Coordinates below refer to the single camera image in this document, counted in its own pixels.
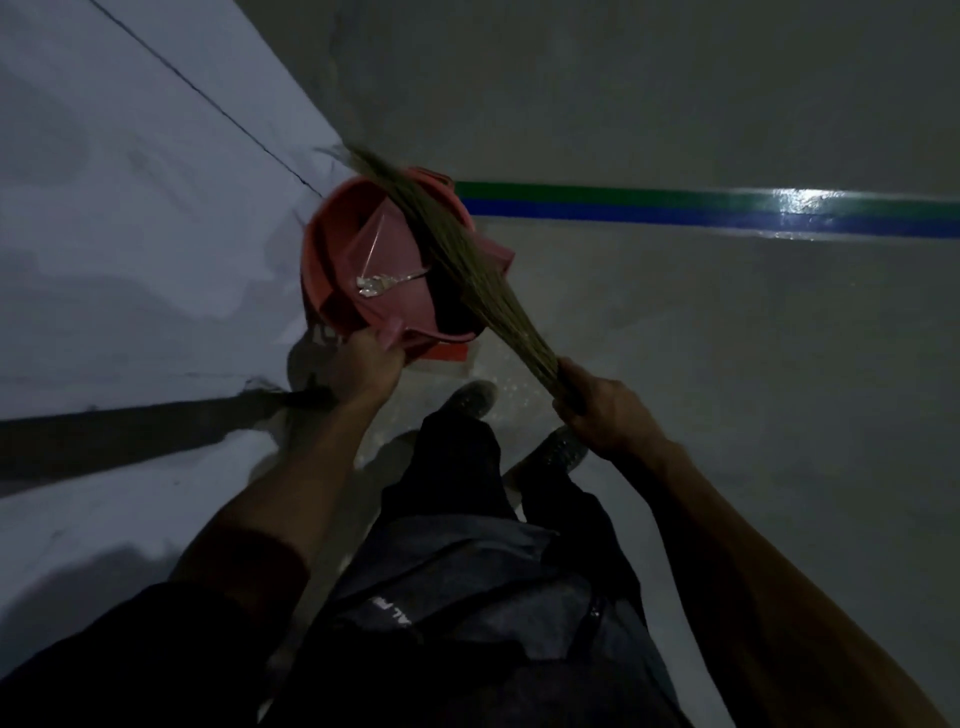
hand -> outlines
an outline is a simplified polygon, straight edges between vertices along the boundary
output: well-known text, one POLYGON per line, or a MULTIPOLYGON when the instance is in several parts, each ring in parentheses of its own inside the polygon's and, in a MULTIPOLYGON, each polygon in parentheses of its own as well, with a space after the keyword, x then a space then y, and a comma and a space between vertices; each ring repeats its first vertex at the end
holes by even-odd
POLYGON ((622 381, 601 379, 567 358, 560 359, 560 370, 583 396, 586 412, 577 414, 559 400, 553 408, 600 457, 610 460, 631 452, 642 459, 666 440, 653 415, 622 381))
POLYGON ((340 404, 379 408, 396 389, 405 359, 400 347, 384 352, 372 328, 356 331, 333 357, 330 389, 340 404))

pink dustpan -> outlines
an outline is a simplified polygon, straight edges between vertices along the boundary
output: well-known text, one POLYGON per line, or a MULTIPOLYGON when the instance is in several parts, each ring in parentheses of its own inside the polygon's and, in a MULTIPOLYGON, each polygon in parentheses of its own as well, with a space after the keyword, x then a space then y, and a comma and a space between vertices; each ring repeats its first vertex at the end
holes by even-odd
MULTIPOLYGON (((470 234, 494 267, 506 275, 514 252, 476 232, 470 234)), ((438 341, 467 342, 483 330, 463 309, 452 284, 439 267, 425 276, 399 282, 377 296, 368 298, 361 294, 358 278, 403 279, 426 267, 403 213, 389 199, 380 204, 332 262, 337 286, 347 294, 364 320, 379 330, 378 339, 384 348, 399 343, 410 351, 438 341), (450 314, 455 309, 463 309, 467 315, 451 324, 450 314)))

person's left hand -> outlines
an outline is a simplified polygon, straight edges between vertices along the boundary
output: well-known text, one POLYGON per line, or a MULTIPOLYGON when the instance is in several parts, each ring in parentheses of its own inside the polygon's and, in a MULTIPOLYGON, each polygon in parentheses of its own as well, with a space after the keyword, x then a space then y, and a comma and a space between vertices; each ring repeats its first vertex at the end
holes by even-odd
POLYGON ((330 389, 340 404, 380 407, 396 389, 405 359, 400 347, 384 352, 373 328, 356 331, 333 357, 330 389))

broom bristles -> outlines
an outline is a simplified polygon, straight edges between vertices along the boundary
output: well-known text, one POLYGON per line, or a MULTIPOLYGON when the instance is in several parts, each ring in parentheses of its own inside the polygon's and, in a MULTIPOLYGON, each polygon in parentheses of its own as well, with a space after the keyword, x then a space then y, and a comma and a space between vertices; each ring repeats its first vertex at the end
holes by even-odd
POLYGON ((580 393, 560 376, 557 355, 530 321, 506 278, 487 260, 467 230, 419 184, 362 147, 348 145, 350 166, 382 187, 407 219, 426 253, 460 289, 464 305, 510 347, 555 398, 582 409, 580 393))

pants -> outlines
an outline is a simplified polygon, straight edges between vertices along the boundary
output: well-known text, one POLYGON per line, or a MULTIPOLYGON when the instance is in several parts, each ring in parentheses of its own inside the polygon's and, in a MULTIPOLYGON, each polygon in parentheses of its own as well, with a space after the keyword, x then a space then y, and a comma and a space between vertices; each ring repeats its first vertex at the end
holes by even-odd
MULTIPOLYGON (((627 599, 646 623, 640 583, 596 496, 562 469, 542 464, 517 476, 527 522, 557 531, 544 560, 582 574, 610 600, 627 599)), ((405 516, 466 513, 516 521, 500 475, 500 446, 487 423, 440 410, 423 421, 413 460, 383 492, 378 523, 405 516)))

